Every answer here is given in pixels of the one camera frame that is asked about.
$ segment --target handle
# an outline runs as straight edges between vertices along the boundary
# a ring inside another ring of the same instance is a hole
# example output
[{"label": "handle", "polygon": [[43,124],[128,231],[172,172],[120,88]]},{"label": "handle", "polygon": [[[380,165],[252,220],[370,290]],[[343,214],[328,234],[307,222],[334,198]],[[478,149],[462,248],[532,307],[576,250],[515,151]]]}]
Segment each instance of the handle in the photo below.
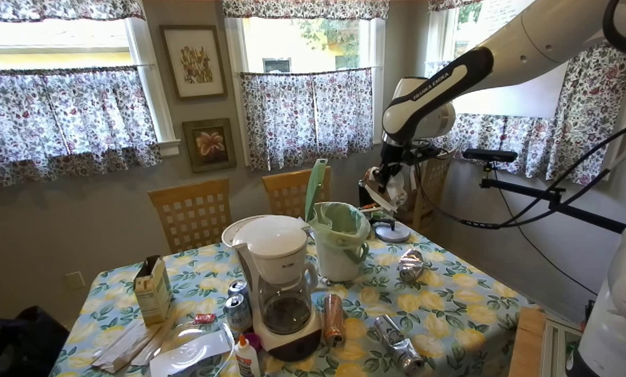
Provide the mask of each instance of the handle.
[{"label": "handle", "polygon": [[353,263],[363,263],[368,258],[368,244],[359,244],[363,254],[356,255],[353,248],[342,248]]},{"label": "handle", "polygon": [[306,262],[306,271],[307,271],[307,290],[319,290],[319,271],[309,260]]}]

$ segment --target bag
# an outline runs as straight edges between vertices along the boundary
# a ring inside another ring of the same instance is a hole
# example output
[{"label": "bag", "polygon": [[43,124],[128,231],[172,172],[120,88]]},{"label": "bag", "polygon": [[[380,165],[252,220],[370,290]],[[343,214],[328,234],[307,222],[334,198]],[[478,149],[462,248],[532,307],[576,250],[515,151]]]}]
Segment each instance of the bag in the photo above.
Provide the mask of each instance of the bag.
[{"label": "bag", "polygon": [[42,307],[0,319],[0,377],[49,377],[67,340],[67,329]]}]

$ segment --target glass carafe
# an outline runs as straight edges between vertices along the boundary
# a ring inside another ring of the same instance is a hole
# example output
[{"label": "glass carafe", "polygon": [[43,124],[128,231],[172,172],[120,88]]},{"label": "glass carafe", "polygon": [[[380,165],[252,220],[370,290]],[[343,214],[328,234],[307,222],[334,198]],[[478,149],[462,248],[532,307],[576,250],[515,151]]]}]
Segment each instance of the glass carafe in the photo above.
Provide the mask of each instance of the glass carafe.
[{"label": "glass carafe", "polygon": [[276,335],[302,330],[312,316],[312,290],[316,286],[316,270],[312,263],[304,275],[285,286],[273,286],[259,280],[259,310],[264,324]]}]

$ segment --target floral tablecloth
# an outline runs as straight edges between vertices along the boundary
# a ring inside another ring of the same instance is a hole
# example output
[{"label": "floral tablecloth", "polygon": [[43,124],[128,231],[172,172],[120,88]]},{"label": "floral tablecloth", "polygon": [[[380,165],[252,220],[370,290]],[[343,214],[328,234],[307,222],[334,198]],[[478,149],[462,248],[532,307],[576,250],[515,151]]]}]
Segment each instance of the floral tablecloth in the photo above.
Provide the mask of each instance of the floral tablecloth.
[{"label": "floral tablecloth", "polygon": [[[332,285],[343,299],[347,340],[339,348],[320,346],[302,363],[266,356],[266,375],[402,375],[390,352],[370,335],[379,313],[390,313],[424,357],[424,375],[506,375],[517,313],[527,299],[459,260],[454,254],[413,233],[409,243],[368,241],[365,275],[353,285]],[[417,282],[397,279],[397,258],[421,248],[424,271]],[[195,313],[217,313],[233,280],[242,279],[237,255],[226,244],[208,244],[166,255],[178,322]],[[131,290],[140,263],[100,271],[53,375],[107,375],[90,367],[93,353],[113,342],[131,321],[142,321]],[[129,367],[120,375],[147,375]],[[239,375],[233,357],[221,375]]]}]

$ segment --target window sill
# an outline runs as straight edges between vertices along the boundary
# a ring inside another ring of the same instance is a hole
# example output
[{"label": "window sill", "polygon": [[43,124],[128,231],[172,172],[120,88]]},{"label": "window sill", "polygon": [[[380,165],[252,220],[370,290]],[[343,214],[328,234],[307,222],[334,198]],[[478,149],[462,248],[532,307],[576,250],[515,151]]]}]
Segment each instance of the window sill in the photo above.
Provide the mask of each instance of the window sill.
[{"label": "window sill", "polygon": [[160,149],[162,149],[162,157],[163,159],[166,157],[176,157],[176,154],[180,154],[180,141],[178,137],[174,137],[174,141],[162,141]]}]

